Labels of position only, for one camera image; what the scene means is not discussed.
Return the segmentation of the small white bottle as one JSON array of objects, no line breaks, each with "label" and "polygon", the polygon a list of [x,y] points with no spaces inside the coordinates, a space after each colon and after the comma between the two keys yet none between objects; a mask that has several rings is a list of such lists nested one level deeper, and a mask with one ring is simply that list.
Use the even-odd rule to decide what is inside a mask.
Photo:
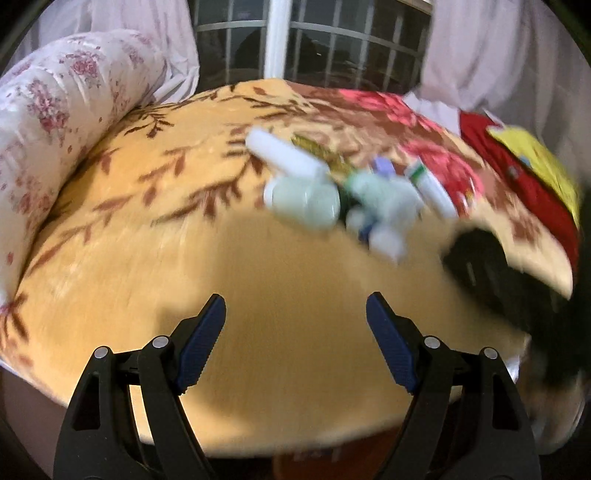
[{"label": "small white bottle", "polygon": [[406,256],[406,240],[388,225],[376,225],[370,230],[369,249],[373,253],[383,255],[393,262],[400,262]]}]

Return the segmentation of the white green small tube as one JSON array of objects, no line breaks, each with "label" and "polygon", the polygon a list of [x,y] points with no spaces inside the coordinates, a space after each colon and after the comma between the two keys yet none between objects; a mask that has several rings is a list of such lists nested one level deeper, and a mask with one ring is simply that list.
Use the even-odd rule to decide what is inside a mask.
[{"label": "white green small tube", "polygon": [[458,217],[458,211],[448,192],[421,160],[408,166],[405,176],[439,216],[446,219]]}]

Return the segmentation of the small purple white box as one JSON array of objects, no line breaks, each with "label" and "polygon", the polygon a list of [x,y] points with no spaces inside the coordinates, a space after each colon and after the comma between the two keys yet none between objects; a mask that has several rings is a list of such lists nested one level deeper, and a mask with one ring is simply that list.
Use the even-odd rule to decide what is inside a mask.
[{"label": "small purple white box", "polygon": [[373,170],[378,175],[385,178],[390,178],[397,175],[393,162],[386,157],[376,157],[373,160]]}]

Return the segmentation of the pale green plastic bottle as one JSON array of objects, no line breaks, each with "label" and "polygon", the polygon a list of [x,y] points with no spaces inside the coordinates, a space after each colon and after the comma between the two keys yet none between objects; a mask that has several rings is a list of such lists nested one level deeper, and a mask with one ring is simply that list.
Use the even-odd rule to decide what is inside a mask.
[{"label": "pale green plastic bottle", "polygon": [[331,229],[341,213],[334,183],[291,176],[270,179],[263,189],[263,204],[274,215],[311,230]]}]

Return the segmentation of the dark green gold wrapper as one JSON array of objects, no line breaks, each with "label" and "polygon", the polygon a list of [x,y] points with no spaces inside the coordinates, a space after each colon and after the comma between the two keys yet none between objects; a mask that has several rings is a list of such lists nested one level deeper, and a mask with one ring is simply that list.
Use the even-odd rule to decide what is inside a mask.
[{"label": "dark green gold wrapper", "polygon": [[337,185],[339,200],[341,201],[339,222],[345,224],[346,215],[348,215],[349,210],[360,205],[360,202],[345,187],[346,180],[349,179],[349,176],[356,173],[356,167],[353,167],[349,159],[341,153],[322,146],[320,143],[315,142],[315,140],[304,137],[303,135],[294,134],[291,136],[291,143],[318,160],[321,160],[329,167],[329,176],[335,185]]}]

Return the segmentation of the white cylindrical tube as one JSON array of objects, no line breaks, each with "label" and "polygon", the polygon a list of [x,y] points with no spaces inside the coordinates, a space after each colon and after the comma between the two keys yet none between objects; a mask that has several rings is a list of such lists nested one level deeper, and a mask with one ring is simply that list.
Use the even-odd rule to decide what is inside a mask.
[{"label": "white cylindrical tube", "polygon": [[245,147],[250,154],[283,174],[308,179],[329,177],[327,164],[266,130],[252,128],[245,137]]}]

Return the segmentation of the red blanket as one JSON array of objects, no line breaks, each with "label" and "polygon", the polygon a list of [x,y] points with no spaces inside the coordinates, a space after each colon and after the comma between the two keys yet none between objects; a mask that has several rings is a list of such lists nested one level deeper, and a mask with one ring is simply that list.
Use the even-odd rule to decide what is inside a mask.
[{"label": "red blanket", "polygon": [[510,150],[487,131],[496,123],[485,115],[460,112],[461,138],[499,175],[524,206],[563,247],[573,271],[579,256],[579,234],[572,214],[559,197]]}]

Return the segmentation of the yellow cartoon pillow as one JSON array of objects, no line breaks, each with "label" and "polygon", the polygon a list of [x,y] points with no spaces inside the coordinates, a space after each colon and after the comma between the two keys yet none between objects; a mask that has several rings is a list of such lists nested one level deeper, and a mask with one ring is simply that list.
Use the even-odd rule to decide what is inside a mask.
[{"label": "yellow cartoon pillow", "polygon": [[522,127],[491,125],[487,132],[557,195],[579,226],[580,188],[558,158]]}]

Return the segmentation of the floral plush bed blanket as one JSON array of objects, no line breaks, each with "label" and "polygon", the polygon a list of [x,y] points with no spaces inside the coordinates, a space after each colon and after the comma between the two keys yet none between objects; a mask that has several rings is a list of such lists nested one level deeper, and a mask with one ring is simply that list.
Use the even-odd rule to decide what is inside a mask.
[{"label": "floral plush bed blanket", "polygon": [[[455,221],[425,211],[397,264],[342,229],[301,229],[263,208],[271,172],[245,149],[254,126],[313,139],[360,168],[381,155],[398,171],[422,160],[468,208]],[[399,96],[259,80],[137,110],[61,191],[1,318],[1,357],[65,404],[96,347],[140,348],[216,293],[225,325],[182,398],[202,448],[341,443],[408,408],[366,321],[375,291],[452,348],[522,354],[525,336],[481,310],[441,263],[469,227],[492,231],[510,264],[570,293],[558,240],[460,137]]]}]

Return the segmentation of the white sheer right curtain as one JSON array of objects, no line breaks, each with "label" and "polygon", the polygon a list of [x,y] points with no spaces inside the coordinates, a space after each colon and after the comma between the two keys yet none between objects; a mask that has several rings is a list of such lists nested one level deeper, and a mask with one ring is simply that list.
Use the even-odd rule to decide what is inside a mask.
[{"label": "white sheer right curtain", "polygon": [[590,65],[541,1],[437,1],[415,112],[460,132],[484,112],[540,140],[578,179],[590,176]]}]

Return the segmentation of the window with metal bars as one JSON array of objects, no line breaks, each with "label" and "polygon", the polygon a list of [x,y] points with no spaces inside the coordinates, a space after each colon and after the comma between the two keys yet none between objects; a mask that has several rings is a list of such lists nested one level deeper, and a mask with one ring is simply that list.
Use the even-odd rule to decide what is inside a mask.
[{"label": "window with metal bars", "polygon": [[[279,20],[283,78],[319,87],[402,94],[420,79],[428,1],[191,1],[200,90],[262,79]],[[280,7],[280,13],[270,10]]]}]

